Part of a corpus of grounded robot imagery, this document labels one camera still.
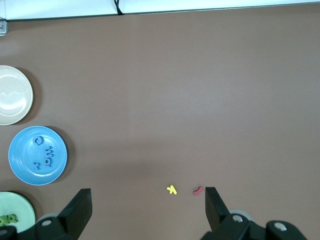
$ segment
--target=plate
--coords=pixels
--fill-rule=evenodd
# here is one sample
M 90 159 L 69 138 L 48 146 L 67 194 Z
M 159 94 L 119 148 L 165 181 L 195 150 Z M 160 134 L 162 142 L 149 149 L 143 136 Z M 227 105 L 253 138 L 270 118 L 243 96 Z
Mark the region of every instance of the plate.
M 11 214 L 16 215 L 18 222 L 9 222 L 8 226 L 16 227 L 18 233 L 31 228 L 36 222 L 34 208 L 27 199 L 13 192 L 0 192 L 0 216 Z
M 0 65 L 0 125 L 11 125 L 23 119 L 33 99 L 27 77 L 12 66 Z
M 9 164 L 23 182 L 41 186 L 52 183 L 67 164 L 63 139 L 45 126 L 30 126 L 19 132 L 9 147 Z

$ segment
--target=green plate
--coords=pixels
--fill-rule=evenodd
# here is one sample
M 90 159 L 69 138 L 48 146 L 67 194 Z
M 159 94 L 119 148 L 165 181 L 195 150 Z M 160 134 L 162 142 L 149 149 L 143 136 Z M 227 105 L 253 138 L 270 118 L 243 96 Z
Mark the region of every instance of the green plate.
M 16 231 L 21 233 L 31 228 L 36 222 L 34 208 L 23 196 L 8 192 L 0 192 L 0 216 L 15 214 L 17 223 L 10 222 L 8 226 L 15 226 Z

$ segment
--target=small toy piece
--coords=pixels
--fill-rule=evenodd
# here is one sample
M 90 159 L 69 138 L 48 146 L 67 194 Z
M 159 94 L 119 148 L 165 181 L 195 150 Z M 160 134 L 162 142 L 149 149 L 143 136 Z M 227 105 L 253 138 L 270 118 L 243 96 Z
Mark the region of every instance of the small toy piece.
M 177 195 L 177 190 L 173 185 L 168 186 L 166 189 L 170 191 L 170 194 L 173 193 L 174 195 Z
M 193 191 L 193 194 L 195 196 L 198 196 L 200 193 L 204 192 L 204 188 L 202 186 L 200 186 L 197 190 Z
M 34 162 L 33 165 L 34 165 L 33 170 L 39 170 L 39 165 L 40 165 L 39 163 Z
M 17 222 L 19 222 L 19 220 L 17 219 L 17 215 L 15 214 L 8 215 L 8 221 L 13 224 L 16 224 Z
M 0 227 L 7 226 L 9 223 L 16 224 L 17 222 L 19 222 L 19 220 L 15 214 L 0 216 Z
M 35 136 L 33 139 L 32 139 L 32 142 L 34 145 L 36 146 L 40 146 L 41 144 L 44 143 L 44 138 L 42 136 Z

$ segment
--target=screw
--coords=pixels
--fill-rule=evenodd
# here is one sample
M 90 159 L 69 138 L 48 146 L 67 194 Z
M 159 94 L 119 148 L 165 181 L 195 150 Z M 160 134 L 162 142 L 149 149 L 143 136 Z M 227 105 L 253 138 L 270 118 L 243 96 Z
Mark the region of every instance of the screw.
M 45 221 L 43 221 L 42 223 L 41 223 L 41 226 L 42 227 L 45 227 L 45 226 L 49 226 L 50 224 L 51 224 L 51 220 L 45 220 Z
M 282 232 L 287 231 L 287 228 L 284 224 L 282 224 L 281 222 L 275 222 L 274 223 L 274 227 Z
M 233 221 L 238 222 L 238 223 L 242 223 L 244 221 L 242 219 L 242 217 L 239 215 L 233 215 L 232 219 L 233 219 Z

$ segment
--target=blue plate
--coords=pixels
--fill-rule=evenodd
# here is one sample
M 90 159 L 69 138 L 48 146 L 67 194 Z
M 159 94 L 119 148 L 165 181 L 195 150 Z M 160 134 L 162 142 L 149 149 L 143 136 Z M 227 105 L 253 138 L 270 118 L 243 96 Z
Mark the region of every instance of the blue plate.
M 52 183 L 67 164 L 67 148 L 62 138 L 45 126 L 23 129 L 12 140 L 9 164 L 23 182 L 41 186 Z

